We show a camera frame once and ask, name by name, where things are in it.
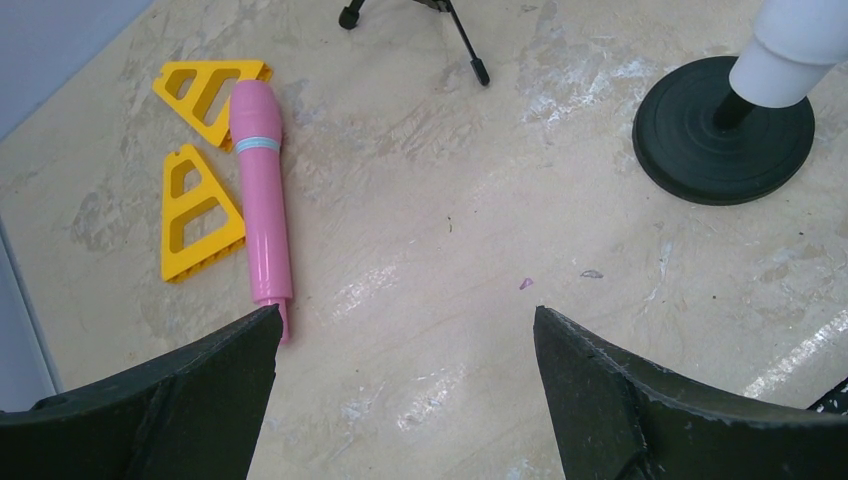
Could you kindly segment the round-base mic stand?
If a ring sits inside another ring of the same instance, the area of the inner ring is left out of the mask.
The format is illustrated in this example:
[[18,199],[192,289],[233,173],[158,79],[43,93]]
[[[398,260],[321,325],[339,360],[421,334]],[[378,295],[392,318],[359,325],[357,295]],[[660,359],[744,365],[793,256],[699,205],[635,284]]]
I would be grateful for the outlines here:
[[787,183],[813,145],[808,99],[785,108],[756,106],[737,95],[733,56],[677,68],[646,94],[632,127],[635,155],[662,189],[702,205],[738,205]]

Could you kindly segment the white microphone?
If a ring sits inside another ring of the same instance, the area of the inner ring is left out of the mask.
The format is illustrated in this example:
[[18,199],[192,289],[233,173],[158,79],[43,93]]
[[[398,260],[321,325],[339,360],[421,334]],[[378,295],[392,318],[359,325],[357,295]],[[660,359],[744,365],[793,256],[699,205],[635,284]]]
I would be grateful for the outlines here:
[[799,103],[846,60],[846,0],[769,0],[756,15],[729,83],[749,103],[784,108]]

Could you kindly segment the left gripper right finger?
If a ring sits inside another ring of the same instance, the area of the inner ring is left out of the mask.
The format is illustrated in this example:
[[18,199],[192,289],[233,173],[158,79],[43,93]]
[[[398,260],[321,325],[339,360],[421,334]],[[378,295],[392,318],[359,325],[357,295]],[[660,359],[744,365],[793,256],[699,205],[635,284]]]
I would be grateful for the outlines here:
[[843,479],[847,415],[700,383],[545,306],[534,345],[569,479]]

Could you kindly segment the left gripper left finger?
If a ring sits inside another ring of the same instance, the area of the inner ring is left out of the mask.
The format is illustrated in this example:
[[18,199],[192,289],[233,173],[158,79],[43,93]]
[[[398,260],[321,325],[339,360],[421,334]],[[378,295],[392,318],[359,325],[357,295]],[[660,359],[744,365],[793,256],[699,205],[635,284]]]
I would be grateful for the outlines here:
[[5,479],[243,479],[284,327],[266,306],[100,381],[1,416]]

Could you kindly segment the pink microphone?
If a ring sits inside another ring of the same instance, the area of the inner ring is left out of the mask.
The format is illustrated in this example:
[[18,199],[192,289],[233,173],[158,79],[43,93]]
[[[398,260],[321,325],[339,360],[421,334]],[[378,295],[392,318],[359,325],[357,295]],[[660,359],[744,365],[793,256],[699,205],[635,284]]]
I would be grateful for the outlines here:
[[290,338],[287,303],[293,281],[281,173],[283,121],[274,92],[260,80],[236,83],[230,99],[230,133],[238,157],[252,299],[278,305]]

